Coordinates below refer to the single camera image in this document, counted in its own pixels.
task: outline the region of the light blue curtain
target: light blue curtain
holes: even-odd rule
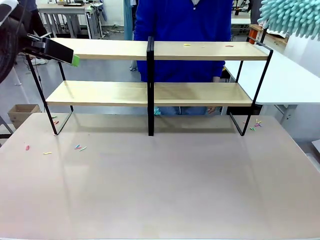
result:
[[[124,40],[132,40],[132,9],[130,0],[123,0]]]

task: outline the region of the two-tier shelf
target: two-tier shelf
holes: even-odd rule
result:
[[[148,134],[154,135],[154,106],[186,106],[186,107],[250,107],[243,130],[232,114],[234,124],[244,136],[251,114],[254,110],[264,76],[266,74],[273,50],[263,43],[257,45],[269,50],[269,54],[255,45],[246,42],[178,42],[124,41],[53,38],[54,41],[73,49],[73,53],[81,59],[99,60],[140,60],[147,61],[148,82],[101,82],[66,80],[59,62],[63,82],[45,99],[37,75],[30,64],[30,69],[39,90],[45,110],[55,135],[58,135],[73,112],[73,106],[116,106],[147,107]],[[239,72],[233,83],[154,83],[155,61],[241,61]],[[238,83],[243,61],[266,61],[261,73],[257,91],[251,99]],[[70,106],[71,112],[56,129],[48,105]]]

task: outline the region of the teal spiky object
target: teal spiky object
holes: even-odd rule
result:
[[[265,28],[272,31],[295,33],[320,41],[320,0],[263,0],[261,18]]]

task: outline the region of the jeans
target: jeans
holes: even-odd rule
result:
[[[206,106],[160,106],[161,115],[205,115],[207,113]]]

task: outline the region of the green tip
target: green tip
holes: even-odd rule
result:
[[[80,62],[80,57],[78,57],[77,55],[73,55],[71,65],[74,67],[78,67],[79,62]]]

